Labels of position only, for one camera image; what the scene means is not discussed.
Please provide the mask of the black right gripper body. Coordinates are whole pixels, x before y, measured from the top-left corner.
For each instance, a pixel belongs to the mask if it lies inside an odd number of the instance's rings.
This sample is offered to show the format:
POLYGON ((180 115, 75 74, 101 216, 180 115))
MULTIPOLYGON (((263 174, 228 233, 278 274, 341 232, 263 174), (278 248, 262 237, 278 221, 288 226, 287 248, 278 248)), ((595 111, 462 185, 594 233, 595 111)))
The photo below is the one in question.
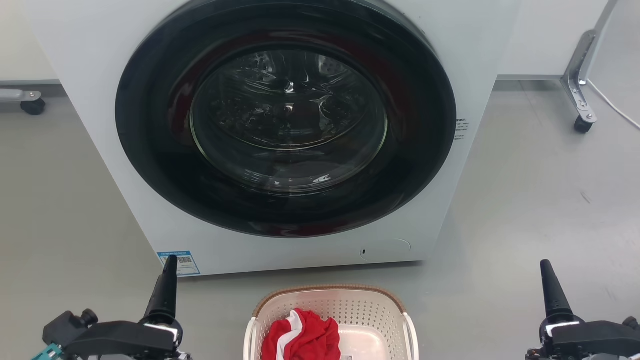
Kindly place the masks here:
POLYGON ((585 322, 577 316, 549 316, 540 326, 541 346, 526 352, 528 360, 585 360, 598 355, 637 360, 639 321, 585 322))

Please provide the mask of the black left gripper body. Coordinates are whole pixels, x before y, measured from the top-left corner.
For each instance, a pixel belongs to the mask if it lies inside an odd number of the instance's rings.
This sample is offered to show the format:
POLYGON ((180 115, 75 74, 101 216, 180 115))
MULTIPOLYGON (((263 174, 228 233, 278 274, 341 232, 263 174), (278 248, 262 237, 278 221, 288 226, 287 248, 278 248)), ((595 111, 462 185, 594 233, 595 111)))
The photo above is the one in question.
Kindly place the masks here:
POLYGON ((183 329, 125 320, 99 322, 91 309, 66 311, 43 328, 44 360, 184 360, 183 329))

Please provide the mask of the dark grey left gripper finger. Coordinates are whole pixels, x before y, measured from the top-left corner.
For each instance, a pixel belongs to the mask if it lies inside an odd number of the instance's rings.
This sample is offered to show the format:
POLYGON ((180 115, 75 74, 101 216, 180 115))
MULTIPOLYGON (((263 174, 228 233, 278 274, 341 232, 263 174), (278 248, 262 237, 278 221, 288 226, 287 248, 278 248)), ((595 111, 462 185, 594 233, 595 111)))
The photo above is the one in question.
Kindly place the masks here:
POLYGON ((144 323, 172 325, 176 321, 178 263, 176 255, 170 255, 166 259, 147 304, 144 323))

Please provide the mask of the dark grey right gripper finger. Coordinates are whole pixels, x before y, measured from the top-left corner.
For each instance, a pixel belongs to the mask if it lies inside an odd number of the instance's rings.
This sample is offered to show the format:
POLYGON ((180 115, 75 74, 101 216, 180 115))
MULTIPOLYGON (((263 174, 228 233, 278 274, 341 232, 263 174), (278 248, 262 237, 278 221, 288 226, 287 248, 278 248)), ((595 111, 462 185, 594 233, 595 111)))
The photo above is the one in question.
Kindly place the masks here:
POLYGON ((575 322, 576 317, 550 260, 541 260, 540 269, 545 307, 545 319, 541 325, 550 326, 565 322, 575 322))

